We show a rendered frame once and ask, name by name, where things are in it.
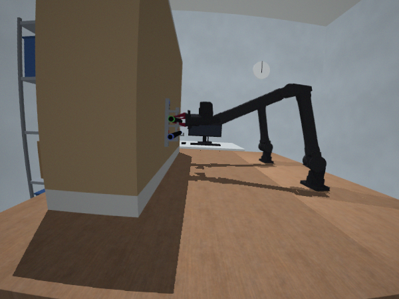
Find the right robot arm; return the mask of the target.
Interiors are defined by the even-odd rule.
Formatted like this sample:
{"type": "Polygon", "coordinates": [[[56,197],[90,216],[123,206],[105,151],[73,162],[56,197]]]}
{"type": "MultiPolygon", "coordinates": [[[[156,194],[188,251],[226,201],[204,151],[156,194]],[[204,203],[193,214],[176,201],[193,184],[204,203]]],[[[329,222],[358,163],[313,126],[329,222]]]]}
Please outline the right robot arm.
{"type": "Polygon", "coordinates": [[[262,161],[263,163],[274,163],[274,161],[271,161],[272,159],[271,153],[273,150],[273,145],[271,144],[271,141],[269,140],[268,136],[266,107],[260,108],[257,111],[259,116],[259,129],[261,136],[258,147],[261,151],[263,151],[263,155],[261,156],[261,159],[259,158],[259,161],[262,161]]]}

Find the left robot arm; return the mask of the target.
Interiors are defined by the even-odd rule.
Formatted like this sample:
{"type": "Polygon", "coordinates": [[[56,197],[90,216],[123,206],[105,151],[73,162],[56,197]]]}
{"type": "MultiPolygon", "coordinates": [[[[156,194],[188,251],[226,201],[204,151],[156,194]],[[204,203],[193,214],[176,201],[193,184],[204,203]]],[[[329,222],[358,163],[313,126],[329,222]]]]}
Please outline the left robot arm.
{"type": "Polygon", "coordinates": [[[200,102],[199,112],[201,114],[210,114],[200,115],[200,119],[198,119],[198,121],[200,125],[203,126],[208,126],[209,124],[220,126],[240,116],[256,111],[284,98],[288,98],[288,96],[294,97],[298,94],[296,96],[296,100],[299,107],[305,143],[305,156],[303,157],[303,165],[310,169],[307,180],[301,180],[300,184],[315,191],[329,191],[330,187],[324,185],[327,162],[322,157],[318,145],[315,119],[311,102],[311,91],[313,91],[312,86],[302,84],[287,84],[283,88],[278,88],[270,93],[250,100],[249,102],[236,106],[230,110],[220,112],[214,116],[213,104],[211,102],[200,102]]]}

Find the black bar with green ends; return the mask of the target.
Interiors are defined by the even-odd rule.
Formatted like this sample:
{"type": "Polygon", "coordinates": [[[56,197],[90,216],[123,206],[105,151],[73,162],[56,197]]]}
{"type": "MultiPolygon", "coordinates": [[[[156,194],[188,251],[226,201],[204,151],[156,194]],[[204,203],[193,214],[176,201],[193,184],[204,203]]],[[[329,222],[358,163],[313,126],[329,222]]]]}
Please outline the black bar with green ends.
{"type": "Polygon", "coordinates": [[[173,116],[169,116],[168,121],[169,122],[181,122],[181,123],[183,122],[181,119],[178,120],[177,118],[175,118],[173,116]]]}

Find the black bar with blue ends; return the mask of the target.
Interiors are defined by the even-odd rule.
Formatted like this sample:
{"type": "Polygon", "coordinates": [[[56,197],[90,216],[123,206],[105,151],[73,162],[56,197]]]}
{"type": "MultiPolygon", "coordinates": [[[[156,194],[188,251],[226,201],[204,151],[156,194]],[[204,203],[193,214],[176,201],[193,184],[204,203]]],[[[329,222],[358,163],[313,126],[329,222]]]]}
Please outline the black bar with blue ends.
{"type": "Polygon", "coordinates": [[[172,133],[172,134],[168,134],[167,138],[168,138],[169,140],[172,140],[172,139],[174,139],[176,136],[179,136],[180,134],[182,134],[182,131],[174,132],[174,133],[172,133]]]}

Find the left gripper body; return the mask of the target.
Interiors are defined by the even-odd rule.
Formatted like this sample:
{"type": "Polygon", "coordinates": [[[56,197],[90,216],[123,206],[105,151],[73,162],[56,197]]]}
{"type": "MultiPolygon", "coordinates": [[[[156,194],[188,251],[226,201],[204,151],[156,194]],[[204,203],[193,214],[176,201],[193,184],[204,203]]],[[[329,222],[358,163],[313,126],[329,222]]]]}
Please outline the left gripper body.
{"type": "Polygon", "coordinates": [[[185,126],[188,126],[188,129],[190,129],[190,125],[200,125],[200,115],[190,115],[190,110],[188,110],[188,113],[186,114],[186,122],[185,126]]]}

